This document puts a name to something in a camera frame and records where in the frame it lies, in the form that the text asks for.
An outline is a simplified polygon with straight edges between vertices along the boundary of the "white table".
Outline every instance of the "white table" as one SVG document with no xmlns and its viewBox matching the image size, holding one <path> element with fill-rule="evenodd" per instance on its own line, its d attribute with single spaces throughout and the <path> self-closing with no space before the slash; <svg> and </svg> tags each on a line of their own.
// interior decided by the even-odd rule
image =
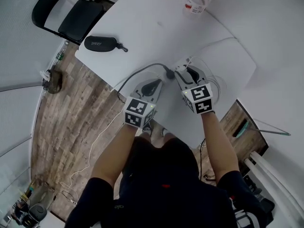
<svg viewBox="0 0 304 228">
<path fill-rule="evenodd" d="M 256 66 L 236 40 L 227 39 L 232 35 L 208 13 L 198 21 L 183 16 L 184 3 L 185 0 L 119 0 L 88 36 L 113 36 L 129 52 L 118 49 L 93 52 L 82 43 L 75 56 L 114 87 L 133 71 L 150 63 L 159 62 L 174 69 L 195 54 L 227 84 L 215 106 L 221 119 L 248 83 Z M 196 148 L 204 138 L 201 119 L 183 103 L 176 80 L 165 79 L 162 67 L 151 67 L 137 74 L 122 89 L 122 95 L 129 96 L 139 82 L 155 78 L 156 74 L 165 84 L 154 119 Z"/>
</svg>

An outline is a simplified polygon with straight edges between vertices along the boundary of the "person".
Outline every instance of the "person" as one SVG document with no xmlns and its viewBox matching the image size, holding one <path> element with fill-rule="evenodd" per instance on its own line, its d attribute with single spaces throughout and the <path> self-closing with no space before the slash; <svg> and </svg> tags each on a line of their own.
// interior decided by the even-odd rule
<svg viewBox="0 0 304 228">
<path fill-rule="evenodd" d="M 266 214 L 243 180 L 238 159 L 214 112 L 201 115 L 217 187 L 199 180 L 189 147 L 166 129 L 164 145 L 151 144 L 152 128 L 123 125 L 97 159 L 66 228 L 266 227 Z M 119 199 L 114 184 L 123 177 Z"/>
</svg>

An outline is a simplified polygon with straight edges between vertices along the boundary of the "white pipe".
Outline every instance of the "white pipe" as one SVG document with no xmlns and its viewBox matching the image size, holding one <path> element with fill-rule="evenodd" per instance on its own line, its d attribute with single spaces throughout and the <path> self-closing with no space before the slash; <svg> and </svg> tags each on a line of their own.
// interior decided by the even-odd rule
<svg viewBox="0 0 304 228">
<path fill-rule="evenodd" d="M 265 171 L 265 173 L 274 181 L 279 189 L 286 195 L 290 202 L 294 205 L 296 210 L 300 213 L 304 219 L 304 204 L 301 198 L 296 194 L 293 188 L 291 188 L 285 181 L 283 176 L 268 163 L 262 156 L 257 152 L 253 151 L 250 157 Z"/>
<path fill-rule="evenodd" d="M 269 181 L 264 177 L 264 175 L 254 166 L 254 164 L 249 160 L 245 159 L 245 164 L 252 171 L 252 173 L 259 179 L 265 189 L 269 192 L 269 194 L 273 197 L 274 201 L 280 207 L 282 213 L 285 215 L 288 223 L 293 228 L 300 228 L 300 225 L 295 221 L 291 212 L 287 208 L 287 206 L 282 201 L 281 197 L 278 195 L 276 190 L 270 185 Z"/>
</svg>

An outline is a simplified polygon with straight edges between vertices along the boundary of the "black t-shirt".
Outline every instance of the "black t-shirt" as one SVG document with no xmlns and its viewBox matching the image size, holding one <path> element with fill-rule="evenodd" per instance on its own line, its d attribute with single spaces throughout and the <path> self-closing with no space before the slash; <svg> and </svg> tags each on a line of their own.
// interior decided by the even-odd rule
<svg viewBox="0 0 304 228">
<path fill-rule="evenodd" d="M 102 228 L 237 228 L 229 198 L 266 227 L 265 212 L 238 171 L 227 173 L 214 187 L 176 166 L 159 166 L 136 176 L 118 200 L 113 200 L 109 183 L 91 178 L 66 228 L 89 228 L 99 221 Z"/>
</svg>

